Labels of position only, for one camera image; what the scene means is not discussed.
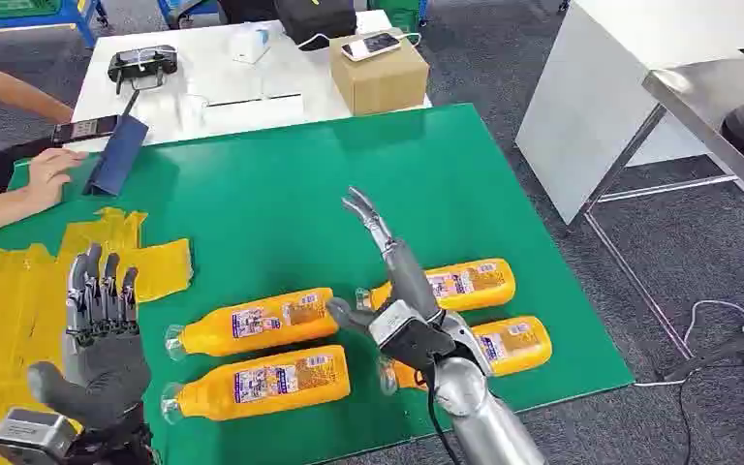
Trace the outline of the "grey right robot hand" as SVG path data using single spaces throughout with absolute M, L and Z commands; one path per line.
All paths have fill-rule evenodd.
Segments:
M 385 304 L 403 300 L 417 310 L 425 321 L 440 325 L 445 311 L 437 303 L 425 272 L 410 246 L 392 234 L 373 202 L 358 188 L 350 186 L 341 202 L 361 221 L 381 252 L 391 285 Z

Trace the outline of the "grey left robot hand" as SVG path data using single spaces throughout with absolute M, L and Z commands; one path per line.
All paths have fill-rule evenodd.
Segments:
M 117 281 L 120 258 L 92 243 L 70 265 L 63 369 L 47 361 L 28 367 L 31 395 L 55 412 L 100 430 L 118 425 L 142 404 L 150 380 L 143 355 L 135 284 L 130 267 Z

